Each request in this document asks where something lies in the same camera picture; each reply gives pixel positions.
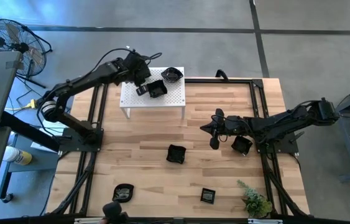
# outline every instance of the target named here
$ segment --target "white table leg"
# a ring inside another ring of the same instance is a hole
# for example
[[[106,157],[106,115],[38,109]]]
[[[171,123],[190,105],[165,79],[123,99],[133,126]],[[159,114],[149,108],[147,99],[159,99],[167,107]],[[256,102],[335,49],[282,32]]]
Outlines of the white table leg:
[[[185,119],[185,106],[182,106],[182,119]]]
[[[121,108],[121,110],[127,119],[131,118],[131,109],[130,108]]]

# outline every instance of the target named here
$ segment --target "green plant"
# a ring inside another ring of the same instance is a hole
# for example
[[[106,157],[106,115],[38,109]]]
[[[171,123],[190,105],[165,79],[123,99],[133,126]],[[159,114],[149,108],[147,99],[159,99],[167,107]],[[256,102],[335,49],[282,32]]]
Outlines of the green plant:
[[[255,189],[250,188],[241,180],[237,180],[238,185],[245,189],[242,201],[246,204],[245,209],[252,218],[265,217],[273,210],[273,205],[265,197],[261,196]]]

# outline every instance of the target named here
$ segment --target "gray floor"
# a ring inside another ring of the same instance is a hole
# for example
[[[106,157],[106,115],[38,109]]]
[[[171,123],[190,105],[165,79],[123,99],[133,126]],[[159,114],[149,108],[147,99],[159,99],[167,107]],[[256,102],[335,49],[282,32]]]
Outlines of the gray floor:
[[[256,0],[256,5],[263,29],[350,30],[350,0]],[[0,0],[0,17],[56,26],[253,28],[247,0],[16,3]],[[218,68],[230,77],[262,77],[254,34],[38,32],[38,35],[54,48],[45,70],[35,78],[49,87],[86,73],[106,51],[125,45],[146,55],[161,51],[162,58],[151,66],[184,66],[189,77],[211,77]],[[337,104],[350,93],[350,35],[262,38],[270,77],[280,78],[288,108],[322,96]],[[106,60],[120,55],[113,54]],[[21,83],[15,83],[12,99],[24,90]],[[36,96],[28,97],[24,103]],[[18,117],[37,124],[35,111],[19,113]],[[350,172],[350,160],[338,126],[309,127],[304,131],[306,134],[298,145],[311,214],[350,220],[350,183],[341,184],[338,180],[339,175]],[[17,175],[9,187],[17,200],[9,204],[0,202],[0,218],[38,215],[46,201],[52,173]]]

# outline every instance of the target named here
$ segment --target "fan guard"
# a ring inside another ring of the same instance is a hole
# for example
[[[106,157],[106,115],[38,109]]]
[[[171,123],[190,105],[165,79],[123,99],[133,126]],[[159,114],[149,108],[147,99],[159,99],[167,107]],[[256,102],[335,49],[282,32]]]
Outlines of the fan guard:
[[[46,51],[39,39],[25,25],[0,19],[0,52],[16,50],[22,53],[24,68],[18,69],[17,74],[30,77],[38,75],[45,68]]]

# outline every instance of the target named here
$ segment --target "wooden table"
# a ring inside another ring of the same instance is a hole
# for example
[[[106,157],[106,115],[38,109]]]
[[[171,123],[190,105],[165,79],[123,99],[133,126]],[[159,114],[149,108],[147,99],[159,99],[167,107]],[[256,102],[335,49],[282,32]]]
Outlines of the wooden table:
[[[285,111],[279,80],[265,78],[263,81],[269,114]],[[104,139],[94,169],[88,216],[103,216],[102,207],[111,202],[115,186],[127,183],[135,186],[134,196],[122,204],[122,210],[131,217],[248,217],[240,198],[244,191],[237,186],[237,180],[265,195],[260,156],[254,147],[246,157],[232,150],[234,137],[221,142],[218,150],[212,150],[211,136],[200,130],[201,125],[211,121],[216,108],[223,109],[226,116],[253,116],[248,85],[187,83],[184,120],[180,119],[177,108],[134,110],[132,118],[126,119],[119,108],[120,91],[120,86],[109,86]],[[71,114],[86,120],[91,96],[92,90],[76,95]],[[166,161],[170,144],[187,148],[184,164]],[[71,152],[58,163],[48,212],[55,209],[72,188],[79,156],[80,153]],[[278,157],[283,186],[308,213],[297,162],[288,154]],[[203,187],[216,191],[214,205],[200,201]],[[83,191],[80,190],[78,208]],[[277,191],[273,193],[279,210]]]

